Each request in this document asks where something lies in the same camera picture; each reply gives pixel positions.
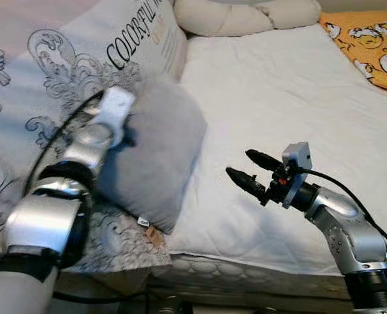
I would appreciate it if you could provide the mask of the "grey quilted mattress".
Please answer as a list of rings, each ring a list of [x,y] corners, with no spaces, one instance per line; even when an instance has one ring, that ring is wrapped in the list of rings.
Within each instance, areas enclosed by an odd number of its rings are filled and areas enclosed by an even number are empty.
[[[343,276],[290,274],[188,254],[174,254],[168,266],[152,268],[148,286],[197,304],[323,314],[353,310]]]

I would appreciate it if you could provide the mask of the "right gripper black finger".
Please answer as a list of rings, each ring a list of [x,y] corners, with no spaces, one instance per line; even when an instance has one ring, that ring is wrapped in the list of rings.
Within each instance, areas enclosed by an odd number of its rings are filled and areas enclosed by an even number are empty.
[[[265,170],[273,171],[273,173],[277,173],[277,171],[281,171],[285,167],[283,162],[275,159],[274,156],[259,152],[258,150],[248,149],[245,151],[245,155],[253,164]]]
[[[248,175],[244,171],[239,171],[232,167],[226,167],[226,173],[236,186],[255,197],[260,205],[268,203],[269,198],[266,187],[257,183],[255,175]]]

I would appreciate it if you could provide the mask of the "white quilted mattress pad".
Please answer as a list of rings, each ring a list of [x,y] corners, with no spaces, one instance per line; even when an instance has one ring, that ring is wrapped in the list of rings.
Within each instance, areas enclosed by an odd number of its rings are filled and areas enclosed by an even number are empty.
[[[185,191],[173,253],[292,274],[338,275],[322,233],[302,213],[259,201],[227,167],[271,173],[248,149],[280,158],[306,141],[312,167],[340,180],[387,232],[387,92],[373,86],[319,25],[242,37],[191,38],[181,84],[207,123]]]

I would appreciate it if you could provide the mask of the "yellow cartoon print blanket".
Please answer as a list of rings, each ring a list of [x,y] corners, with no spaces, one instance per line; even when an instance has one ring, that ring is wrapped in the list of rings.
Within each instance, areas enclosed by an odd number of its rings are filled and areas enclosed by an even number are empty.
[[[387,90],[387,10],[322,12],[319,24],[373,86]]]

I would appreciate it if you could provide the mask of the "plain grey pillow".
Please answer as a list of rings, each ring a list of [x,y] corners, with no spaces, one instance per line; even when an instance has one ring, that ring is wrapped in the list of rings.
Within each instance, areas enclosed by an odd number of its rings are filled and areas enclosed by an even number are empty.
[[[137,131],[137,146],[110,150],[97,184],[99,194],[171,234],[207,123],[196,99],[169,75],[144,81],[136,97],[127,126]]]

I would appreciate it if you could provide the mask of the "brown paper tag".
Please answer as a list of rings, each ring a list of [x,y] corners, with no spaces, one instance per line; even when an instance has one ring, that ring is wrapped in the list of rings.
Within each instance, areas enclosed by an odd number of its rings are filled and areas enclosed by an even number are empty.
[[[144,236],[156,249],[164,249],[166,246],[163,233],[155,226],[147,227],[144,231]]]

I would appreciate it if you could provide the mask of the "cream bolster pillow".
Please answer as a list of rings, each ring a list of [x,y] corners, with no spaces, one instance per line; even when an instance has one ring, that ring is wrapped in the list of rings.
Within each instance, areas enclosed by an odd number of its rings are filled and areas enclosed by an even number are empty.
[[[263,0],[229,4],[217,0],[175,0],[178,26],[206,38],[238,37],[317,23],[322,7],[317,0]]]

